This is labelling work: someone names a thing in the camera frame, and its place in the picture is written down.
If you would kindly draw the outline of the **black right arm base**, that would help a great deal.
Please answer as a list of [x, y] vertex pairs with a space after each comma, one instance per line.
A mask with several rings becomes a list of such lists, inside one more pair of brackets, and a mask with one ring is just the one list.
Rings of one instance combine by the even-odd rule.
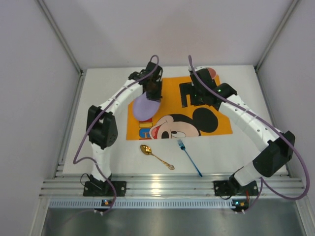
[[254, 180], [245, 186], [241, 186], [234, 176], [228, 180], [213, 181], [215, 196], [223, 199], [229, 199], [234, 196], [257, 196], [258, 186]]

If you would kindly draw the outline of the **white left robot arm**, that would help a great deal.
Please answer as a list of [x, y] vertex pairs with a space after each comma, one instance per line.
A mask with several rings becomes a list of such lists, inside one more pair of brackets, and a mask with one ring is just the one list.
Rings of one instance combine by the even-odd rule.
[[137, 121], [151, 119], [159, 110], [162, 95], [161, 66], [150, 61], [145, 69], [129, 75], [124, 85], [107, 101], [88, 110], [87, 132], [92, 145], [94, 179], [105, 182], [111, 176], [110, 147], [118, 137], [116, 117], [132, 104]]

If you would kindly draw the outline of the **orange Mickey Mouse cloth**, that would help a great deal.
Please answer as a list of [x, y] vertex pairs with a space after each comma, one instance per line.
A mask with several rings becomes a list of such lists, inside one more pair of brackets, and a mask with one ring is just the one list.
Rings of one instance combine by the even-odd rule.
[[163, 78], [162, 100], [152, 118], [138, 121], [133, 115], [133, 103], [128, 106], [127, 140], [157, 140], [232, 134], [230, 119], [207, 105], [193, 106], [185, 95], [182, 107], [180, 85], [190, 82], [189, 76]]

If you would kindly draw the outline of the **lilac plate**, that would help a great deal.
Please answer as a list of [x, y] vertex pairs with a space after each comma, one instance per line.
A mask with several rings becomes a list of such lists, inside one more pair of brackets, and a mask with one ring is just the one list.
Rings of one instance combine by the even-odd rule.
[[137, 121], [146, 121], [151, 119], [159, 108], [160, 102], [149, 100], [147, 93], [144, 92], [133, 101], [132, 113]]

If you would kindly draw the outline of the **pink plastic cup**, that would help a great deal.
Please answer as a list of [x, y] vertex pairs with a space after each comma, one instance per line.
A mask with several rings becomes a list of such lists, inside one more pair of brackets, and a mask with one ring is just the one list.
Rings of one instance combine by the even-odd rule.
[[218, 83], [220, 81], [220, 77], [219, 75], [217, 74], [216, 70], [211, 68], [211, 67], [208, 67], [208, 71], [210, 73], [210, 76], [211, 78], [216, 82]]

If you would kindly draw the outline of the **blue metallic fork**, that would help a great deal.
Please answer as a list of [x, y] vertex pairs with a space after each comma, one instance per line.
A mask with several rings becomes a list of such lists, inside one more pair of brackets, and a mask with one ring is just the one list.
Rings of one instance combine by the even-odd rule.
[[183, 141], [182, 141], [181, 139], [178, 139], [177, 142], [178, 142], [178, 145], [179, 145], [180, 149], [181, 149], [181, 150], [187, 155], [187, 157], [189, 158], [190, 162], [191, 162], [192, 165], [194, 166], [194, 168], [195, 168], [195, 170], [197, 171], [198, 175], [199, 175], [200, 177], [203, 177], [202, 173], [199, 171], [199, 169], [198, 169], [197, 166], [195, 165], [193, 159], [191, 158], [191, 156], [190, 156], [190, 155], [188, 154], [188, 152], [186, 151], [186, 147], [185, 147]]

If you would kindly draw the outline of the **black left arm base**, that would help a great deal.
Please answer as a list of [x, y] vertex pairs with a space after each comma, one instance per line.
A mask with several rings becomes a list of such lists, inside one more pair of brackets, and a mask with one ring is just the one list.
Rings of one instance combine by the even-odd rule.
[[[114, 197], [115, 193], [112, 186], [107, 181], [97, 180], [93, 175], [85, 174], [88, 180], [82, 183], [82, 177], [80, 183], [84, 186], [84, 197]], [[112, 181], [114, 189], [116, 190], [117, 197], [124, 197], [126, 194], [126, 181]]]

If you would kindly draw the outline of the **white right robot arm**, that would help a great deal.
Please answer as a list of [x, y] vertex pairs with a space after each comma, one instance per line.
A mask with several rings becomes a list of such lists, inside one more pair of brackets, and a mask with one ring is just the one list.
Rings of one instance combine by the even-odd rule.
[[260, 152], [253, 161], [230, 177], [232, 185], [241, 188], [257, 178], [271, 177], [292, 159], [295, 136], [290, 131], [282, 133], [260, 121], [232, 86], [216, 84], [208, 68], [189, 68], [189, 76], [191, 82], [180, 87], [182, 106], [187, 106], [187, 95], [190, 95], [194, 106], [212, 106], [232, 120]]

